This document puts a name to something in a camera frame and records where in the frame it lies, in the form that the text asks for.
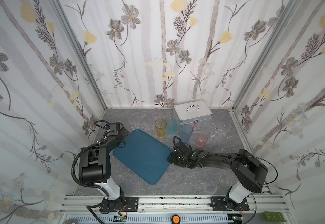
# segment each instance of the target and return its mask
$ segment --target blue cutting board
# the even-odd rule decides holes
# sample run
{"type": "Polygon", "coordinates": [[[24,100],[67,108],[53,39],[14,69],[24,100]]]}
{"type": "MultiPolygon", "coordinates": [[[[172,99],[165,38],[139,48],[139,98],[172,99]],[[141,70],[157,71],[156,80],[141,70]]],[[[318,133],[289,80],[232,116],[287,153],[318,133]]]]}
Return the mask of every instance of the blue cutting board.
{"type": "Polygon", "coordinates": [[[155,184],[169,167],[167,158],[172,150],[142,130],[133,131],[113,151],[120,161],[149,184],[155,184]]]}

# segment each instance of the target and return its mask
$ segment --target box lid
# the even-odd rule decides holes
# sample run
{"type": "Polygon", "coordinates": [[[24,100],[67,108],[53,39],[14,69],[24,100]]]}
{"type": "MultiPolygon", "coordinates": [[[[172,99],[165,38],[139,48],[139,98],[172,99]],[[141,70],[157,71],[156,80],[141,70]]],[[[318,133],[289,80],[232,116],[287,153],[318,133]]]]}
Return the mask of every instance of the box lid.
{"type": "Polygon", "coordinates": [[[174,105],[174,109],[180,120],[199,118],[212,114],[211,110],[206,106],[203,100],[174,105]]]}

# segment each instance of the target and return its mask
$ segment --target wallpapered wall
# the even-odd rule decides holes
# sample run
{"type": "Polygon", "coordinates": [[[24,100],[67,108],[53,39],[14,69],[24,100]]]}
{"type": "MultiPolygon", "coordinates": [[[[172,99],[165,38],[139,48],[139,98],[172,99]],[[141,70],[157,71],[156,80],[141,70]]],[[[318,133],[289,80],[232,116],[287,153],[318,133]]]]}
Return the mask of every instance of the wallpapered wall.
{"type": "Polygon", "coordinates": [[[108,106],[231,106],[288,1],[60,0],[108,106]]]}
{"type": "Polygon", "coordinates": [[[48,1],[0,0],[0,223],[50,223],[72,193],[102,116],[84,79],[48,1]]]}
{"type": "Polygon", "coordinates": [[[298,223],[325,223],[325,0],[300,3],[236,112],[298,223]]]}

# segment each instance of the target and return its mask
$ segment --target silver metal box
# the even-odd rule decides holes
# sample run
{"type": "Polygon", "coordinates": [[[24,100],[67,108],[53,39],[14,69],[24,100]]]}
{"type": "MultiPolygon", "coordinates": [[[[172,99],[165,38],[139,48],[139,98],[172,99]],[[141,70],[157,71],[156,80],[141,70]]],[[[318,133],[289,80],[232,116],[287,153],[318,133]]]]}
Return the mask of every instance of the silver metal box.
{"type": "Polygon", "coordinates": [[[200,129],[202,122],[211,119],[212,112],[203,100],[188,102],[186,104],[174,105],[173,119],[178,122],[177,131],[180,127],[189,124],[193,130],[200,129]]]}

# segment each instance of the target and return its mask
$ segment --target gray table surface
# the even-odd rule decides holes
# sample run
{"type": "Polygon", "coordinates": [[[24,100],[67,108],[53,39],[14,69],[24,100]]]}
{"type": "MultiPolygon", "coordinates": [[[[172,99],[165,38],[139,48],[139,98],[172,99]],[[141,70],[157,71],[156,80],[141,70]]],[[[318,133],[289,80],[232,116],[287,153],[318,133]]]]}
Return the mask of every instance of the gray table surface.
{"type": "MultiPolygon", "coordinates": [[[[243,149],[241,139],[233,124],[232,118],[227,109],[211,109],[214,115],[221,117],[223,121],[231,125],[231,129],[225,136],[216,142],[208,140],[203,150],[218,153],[237,152],[243,149]]],[[[172,118],[172,109],[161,109],[162,118],[172,118]]],[[[151,117],[151,109],[107,109],[103,119],[108,122],[123,123],[125,128],[132,132],[128,123],[129,116],[151,117]]],[[[192,133],[190,144],[195,150],[196,136],[201,130],[195,130],[192,133]]],[[[172,137],[165,136],[160,139],[152,129],[149,135],[161,141],[169,147],[173,147],[172,137]]],[[[99,130],[96,139],[100,139],[103,131],[99,130]]],[[[113,152],[110,153],[111,159],[111,177],[117,185],[124,191],[125,195],[218,195],[226,194],[228,189],[237,182],[234,173],[214,167],[204,167],[195,169],[186,169],[171,164],[162,175],[160,180],[151,185],[138,176],[134,171],[117,159],[113,152]]],[[[74,195],[101,195],[96,189],[78,186],[74,195]]]]}

